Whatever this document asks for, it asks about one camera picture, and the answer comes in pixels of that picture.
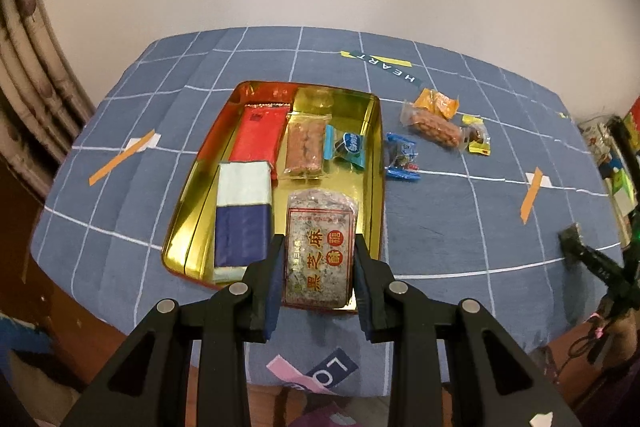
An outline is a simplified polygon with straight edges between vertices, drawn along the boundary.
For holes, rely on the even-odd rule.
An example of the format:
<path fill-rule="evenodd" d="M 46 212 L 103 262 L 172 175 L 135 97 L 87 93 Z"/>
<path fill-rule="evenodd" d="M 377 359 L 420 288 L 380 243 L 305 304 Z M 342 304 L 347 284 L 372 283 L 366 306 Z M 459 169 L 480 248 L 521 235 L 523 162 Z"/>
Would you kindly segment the grey sesame cake packet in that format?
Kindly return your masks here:
<path fill-rule="evenodd" d="M 358 205 L 343 193 L 308 188 L 288 196 L 283 301 L 336 310 L 352 295 Z"/>

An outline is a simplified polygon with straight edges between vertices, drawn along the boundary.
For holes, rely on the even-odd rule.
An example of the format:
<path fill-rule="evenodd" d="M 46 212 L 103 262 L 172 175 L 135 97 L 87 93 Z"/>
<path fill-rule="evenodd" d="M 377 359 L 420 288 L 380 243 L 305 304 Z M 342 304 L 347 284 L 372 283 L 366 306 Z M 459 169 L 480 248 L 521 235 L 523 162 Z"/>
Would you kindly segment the small blue candy packet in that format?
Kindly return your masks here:
<path fill-rule="evenodd" d="M 387 179 L 416 182 L 421 178 L 416 165 L 416 142 L 406 136 L 387 132 L 384 140 L 384 168 Z"/>

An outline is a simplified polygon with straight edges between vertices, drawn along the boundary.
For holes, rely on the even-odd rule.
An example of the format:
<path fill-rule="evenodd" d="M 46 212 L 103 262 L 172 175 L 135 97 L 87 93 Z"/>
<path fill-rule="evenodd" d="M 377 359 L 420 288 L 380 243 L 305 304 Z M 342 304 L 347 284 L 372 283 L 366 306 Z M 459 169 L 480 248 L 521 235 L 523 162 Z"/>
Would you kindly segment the orange tape strip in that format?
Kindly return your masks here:
<path fill-rule="evenodd" d="M 542 179 L 544 179 L 544 173 L 539 167 L 537 167 L 528 179 L 528 189 L 523 202 L 521 203 L 520 218 L 523 225 L 526 225 L 529 216 L 533 211 L 535 199 L 540 190 Z"/>
<path fill-rule="evenodd" d="M 112 159 L 107 161 L 107 163 L 102 166 L 100 169 L 96 170 L 92 176 L 89 176 L 88 184 L 93 186 L 97 184 L 100 180 L 105 178 L 108 174 L 110 174 L 116 167 L 118 167 L 122 162 L 127 160 L 134 154 L 137 154 L 139 150 L 145 148 L 149 145 L 149 143 L 154 139 L 155 131 L 151 130 L 147 134 L 143 135 L 140 139 L 135 139 L 134 143 L 131 143 L 125 147 L 125 150 L 122 150 Z"/>

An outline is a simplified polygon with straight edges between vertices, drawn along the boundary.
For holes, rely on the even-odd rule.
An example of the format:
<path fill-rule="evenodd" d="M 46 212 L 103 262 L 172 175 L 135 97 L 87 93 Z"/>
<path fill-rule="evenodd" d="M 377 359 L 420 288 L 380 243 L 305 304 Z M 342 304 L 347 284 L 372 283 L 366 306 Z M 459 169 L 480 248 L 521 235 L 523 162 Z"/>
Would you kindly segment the yellow clear candy packet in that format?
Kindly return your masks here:
<path fill-rule="evenodd" d="M 465 150 L 473 155 L 488 157 L 491 153 L 490 135 L 484 119 L 464 114 L 461 124 Z"/>

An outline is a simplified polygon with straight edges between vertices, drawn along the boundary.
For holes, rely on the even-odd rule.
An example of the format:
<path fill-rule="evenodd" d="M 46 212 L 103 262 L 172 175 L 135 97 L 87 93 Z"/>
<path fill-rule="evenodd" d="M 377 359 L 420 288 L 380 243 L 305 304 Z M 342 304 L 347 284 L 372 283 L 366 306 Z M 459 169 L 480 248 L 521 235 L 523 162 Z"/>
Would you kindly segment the red gold tin box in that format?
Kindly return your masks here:
<path fill-rule="evenodd" d="M 317 180 L 285 176 L 288 140 L 281 141 L 277 180 L 272 186 L 273 232 L 286 230 L 291 192 L 311 187 L 342 192 L 359 204 L 357 232 L 364 237 L 370 256 L 381 257 L 385 181 L 380 99 L 346 88 L 248 80 L 231 91 L 196 154 L 168 225 L 162 249 L 164 267 L 177 277 L 211 288 L 242 277 L 241 269 L 215 268 L 215 218 L 219 165 L 229 160 L 243 110 L 250 105 L 285 105 L 294 115 L 328 116 L 333 127 L 364 136 L 366 165 L 362 169 L 334 160 Z"/>

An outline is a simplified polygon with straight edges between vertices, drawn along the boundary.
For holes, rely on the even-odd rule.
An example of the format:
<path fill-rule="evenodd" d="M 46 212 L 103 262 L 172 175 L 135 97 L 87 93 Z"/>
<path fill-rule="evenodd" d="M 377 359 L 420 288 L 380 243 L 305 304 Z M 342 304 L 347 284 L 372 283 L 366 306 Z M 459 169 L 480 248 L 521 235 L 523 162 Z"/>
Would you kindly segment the clear peanut snack bag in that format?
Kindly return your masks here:
<path fill-rule="evenodd" d="M 324 140 L 329 115 L 291 113 L 286 125 L 283 176 L 319 179 L 324 173 Z"/>

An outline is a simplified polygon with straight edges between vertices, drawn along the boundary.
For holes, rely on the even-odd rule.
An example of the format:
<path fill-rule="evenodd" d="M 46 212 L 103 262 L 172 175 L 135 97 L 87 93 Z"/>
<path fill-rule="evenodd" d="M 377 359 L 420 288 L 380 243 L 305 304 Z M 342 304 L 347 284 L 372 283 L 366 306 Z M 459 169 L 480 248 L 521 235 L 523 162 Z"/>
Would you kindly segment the blue clear candy wrapper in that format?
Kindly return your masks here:
<path fill-rule="evenodd" d="M 352 167 L 363 170 L 366 167 L 366 139 L 361 134 L 327 124 L 324 128 L 322 159 L 346 161 Z"/>

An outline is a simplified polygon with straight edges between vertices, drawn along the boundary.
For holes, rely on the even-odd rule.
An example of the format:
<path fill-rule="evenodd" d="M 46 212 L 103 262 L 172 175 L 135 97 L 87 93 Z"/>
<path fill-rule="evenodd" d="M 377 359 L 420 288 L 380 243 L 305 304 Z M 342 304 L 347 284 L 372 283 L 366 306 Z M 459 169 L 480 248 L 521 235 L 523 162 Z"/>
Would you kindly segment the white navy box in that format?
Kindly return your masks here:
<path fill-rule="evenodd" d="M 267 161 L 223 162 L 218 168 L 213 282 L 242 279 L 267 257 L 272 231 L 271 168 Z"/>

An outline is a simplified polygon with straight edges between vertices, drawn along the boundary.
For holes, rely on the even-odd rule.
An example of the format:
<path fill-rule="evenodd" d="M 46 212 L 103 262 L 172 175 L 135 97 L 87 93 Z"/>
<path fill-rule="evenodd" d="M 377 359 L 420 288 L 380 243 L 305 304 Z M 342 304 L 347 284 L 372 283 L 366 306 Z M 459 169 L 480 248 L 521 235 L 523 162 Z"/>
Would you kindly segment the orange tape strip right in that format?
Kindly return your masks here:
<path fill-rule="evenodd" d="M 528 189 L 523 202 L 521 203 L 520 218 L 523 225 L 526 225 L 529 216 L 533 211 L 535 199 L 540 190 L 542 179 L 544 179 L 544 173 L 539 167 L 537 167 L 528 179 Z"/>

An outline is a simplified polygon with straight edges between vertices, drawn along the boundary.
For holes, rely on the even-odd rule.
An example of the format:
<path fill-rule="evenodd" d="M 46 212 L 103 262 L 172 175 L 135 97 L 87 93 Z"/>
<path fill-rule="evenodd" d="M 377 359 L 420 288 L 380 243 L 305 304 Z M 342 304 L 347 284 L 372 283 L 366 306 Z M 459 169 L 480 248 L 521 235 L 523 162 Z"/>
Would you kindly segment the blue grid tablecloth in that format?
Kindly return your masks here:
<path fill-rule="evenodd" d="M 484 119 L 488 157 L 419 141 L 416 182 L 385 189 L 383 259 L 435 300 L 471 297 L 525 351 L 582 323 L 603 285 L 568 267 L 558 234 L 620 259 L 611 199 L 561 99 L 495 65 L 410 40 L 312 27 L 235 27 L 151 43 L 122 74 L 58 170 L 32 236 L 32 257 L 96 317 L 129 333 L 158 300 L 194 303 L 210 289 L 160 260 L 196 152 L 245 80 L 328 84 L 375 94 L 385 131 L 420 86 Z M 154 139 L 97 184 L 89 176 L 154 130 Z M 544 173 L 526 225 L 528 179 Z"/>

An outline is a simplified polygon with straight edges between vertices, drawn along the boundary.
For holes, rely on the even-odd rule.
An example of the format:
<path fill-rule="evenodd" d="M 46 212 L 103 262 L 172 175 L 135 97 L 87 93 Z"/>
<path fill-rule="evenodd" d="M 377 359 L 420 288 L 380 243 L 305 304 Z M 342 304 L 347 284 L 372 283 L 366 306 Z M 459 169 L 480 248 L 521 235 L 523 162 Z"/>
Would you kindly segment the cluttered side shelf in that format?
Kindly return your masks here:
<path fill-rule="evenodd" d="M 578 128 L 608 189 L 620 245 L 626 248 L 639 218 L 639 99 L 624 117 L 596 116 Z"/>

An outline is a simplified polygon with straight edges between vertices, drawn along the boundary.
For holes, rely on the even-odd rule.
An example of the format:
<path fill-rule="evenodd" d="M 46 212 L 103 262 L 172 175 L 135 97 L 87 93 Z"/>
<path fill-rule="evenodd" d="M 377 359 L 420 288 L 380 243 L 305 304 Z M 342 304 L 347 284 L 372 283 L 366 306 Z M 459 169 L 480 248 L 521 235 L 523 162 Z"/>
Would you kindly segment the beige curtain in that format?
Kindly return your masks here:
<path fill-rule="evenodd" d="M 94 114 L 43 0 L 1 0 L 1 161 L 45 198 Z"/>

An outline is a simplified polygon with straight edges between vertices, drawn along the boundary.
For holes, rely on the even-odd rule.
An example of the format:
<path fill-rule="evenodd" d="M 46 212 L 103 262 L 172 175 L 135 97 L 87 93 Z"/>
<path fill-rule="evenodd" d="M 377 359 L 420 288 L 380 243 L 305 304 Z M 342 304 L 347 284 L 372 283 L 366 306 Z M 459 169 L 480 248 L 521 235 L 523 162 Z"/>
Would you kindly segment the orange snack packet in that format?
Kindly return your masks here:
<path fill-rule="evenodd" d="M 455 98 L 448 98 L 447 95 L 437 90 L 424 88 L 416 101 L 413 102 L 413 106 L 426 109 L 446 120 L 451 120 L 458 113 L 460 102 Z"/>

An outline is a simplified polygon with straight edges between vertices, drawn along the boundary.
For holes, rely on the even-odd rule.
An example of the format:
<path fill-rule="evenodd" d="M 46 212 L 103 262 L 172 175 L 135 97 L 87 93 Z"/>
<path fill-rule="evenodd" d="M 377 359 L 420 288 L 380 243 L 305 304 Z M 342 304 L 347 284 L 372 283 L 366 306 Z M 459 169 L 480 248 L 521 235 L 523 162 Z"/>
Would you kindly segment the clear fried snack bag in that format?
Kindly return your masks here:
<path fill-rule="evenodd" d="M 405 102 L 400 111 L 400 123 L 421 138 L 446 148 L 458 148 L 463 142 L 463 132 L 444 117 Z"/>

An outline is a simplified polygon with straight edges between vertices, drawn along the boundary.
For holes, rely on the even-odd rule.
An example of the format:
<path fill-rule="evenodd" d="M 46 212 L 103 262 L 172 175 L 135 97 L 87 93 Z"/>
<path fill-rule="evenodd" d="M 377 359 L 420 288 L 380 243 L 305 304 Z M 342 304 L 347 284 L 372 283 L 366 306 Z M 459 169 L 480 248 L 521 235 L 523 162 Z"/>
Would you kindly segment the red snack packet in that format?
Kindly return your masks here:
<path fill-rule="evenodd" d="M 288 123 L 288 104 L 254 104 L 243 109 L 230 161 L 265 161 L 271 180 L 277 180 L 277 160 Z"/>

